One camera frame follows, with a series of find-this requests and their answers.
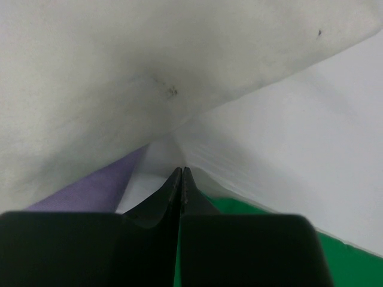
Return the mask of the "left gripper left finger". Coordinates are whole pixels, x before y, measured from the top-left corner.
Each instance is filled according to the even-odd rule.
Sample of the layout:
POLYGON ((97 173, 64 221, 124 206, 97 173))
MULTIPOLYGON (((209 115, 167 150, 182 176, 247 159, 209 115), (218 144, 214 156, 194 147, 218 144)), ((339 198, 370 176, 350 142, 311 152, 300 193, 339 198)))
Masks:
POLYGON ((1 215, 2 286, 172 286, 182 170, 123 214, 1 215))

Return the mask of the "cream white t-shirt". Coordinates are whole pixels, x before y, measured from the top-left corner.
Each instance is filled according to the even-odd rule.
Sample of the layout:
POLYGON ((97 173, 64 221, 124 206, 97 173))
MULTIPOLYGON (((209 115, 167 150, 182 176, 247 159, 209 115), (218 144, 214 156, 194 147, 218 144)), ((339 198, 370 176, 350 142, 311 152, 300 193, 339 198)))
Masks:
POLYGON ((376 1, 2 1, 1 210, 380 28, 376 1))

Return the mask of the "purple t-shirt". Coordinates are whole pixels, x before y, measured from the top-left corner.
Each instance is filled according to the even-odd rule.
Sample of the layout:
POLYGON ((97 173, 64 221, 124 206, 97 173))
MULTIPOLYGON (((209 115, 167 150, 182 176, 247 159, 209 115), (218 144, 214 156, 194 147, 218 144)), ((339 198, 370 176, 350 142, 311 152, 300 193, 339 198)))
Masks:
POLYGON ((131 152, 25 210, 28 212, 114 213, 145 150, 146 147, 142 147, 131 152))

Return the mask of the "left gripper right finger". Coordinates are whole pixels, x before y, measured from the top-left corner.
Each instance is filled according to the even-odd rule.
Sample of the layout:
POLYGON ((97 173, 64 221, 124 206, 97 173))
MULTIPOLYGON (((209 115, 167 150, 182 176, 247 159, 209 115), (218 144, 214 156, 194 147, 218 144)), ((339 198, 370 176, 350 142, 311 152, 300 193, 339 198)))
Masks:
POLYGON ((189 168, 181 194, 183 286, 333 286, 306 218, 223 214, 198 189, 189 168))

